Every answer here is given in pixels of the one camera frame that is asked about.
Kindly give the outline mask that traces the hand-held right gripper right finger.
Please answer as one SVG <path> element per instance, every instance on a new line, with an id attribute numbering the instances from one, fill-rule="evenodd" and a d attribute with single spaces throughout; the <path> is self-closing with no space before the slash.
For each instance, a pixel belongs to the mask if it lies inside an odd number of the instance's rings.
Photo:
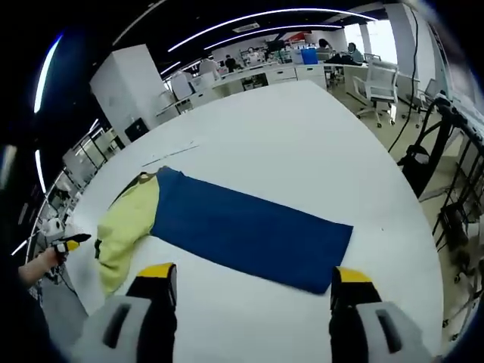
<path id="1" fill-rule="evenodd" d="M 433 360 L 417 324 L 354 269 L 333 268 L 329 333 L 333 362 Z"/>

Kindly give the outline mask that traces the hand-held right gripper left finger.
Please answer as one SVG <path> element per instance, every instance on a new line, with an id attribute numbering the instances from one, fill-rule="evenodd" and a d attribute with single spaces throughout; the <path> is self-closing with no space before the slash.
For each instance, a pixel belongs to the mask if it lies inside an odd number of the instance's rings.
<path id="1" fill-rule="evenodd" d="M 177 330 L 177 268 L 173 262 L 140 271 L 84 323 L 75 362 L 172 362 Z"/>

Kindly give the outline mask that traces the person's left hand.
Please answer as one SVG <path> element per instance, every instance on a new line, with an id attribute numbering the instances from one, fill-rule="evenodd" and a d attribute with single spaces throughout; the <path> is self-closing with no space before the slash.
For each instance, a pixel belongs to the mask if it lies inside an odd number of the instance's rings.
<path id="1" fill-rule="evenodd" d="M 55 247 L 49 247 L 36 257 L 41 271 L 45 274 L 54 267 L 62 265 L 65 261 L 65 253 L 59 252 Z"/>

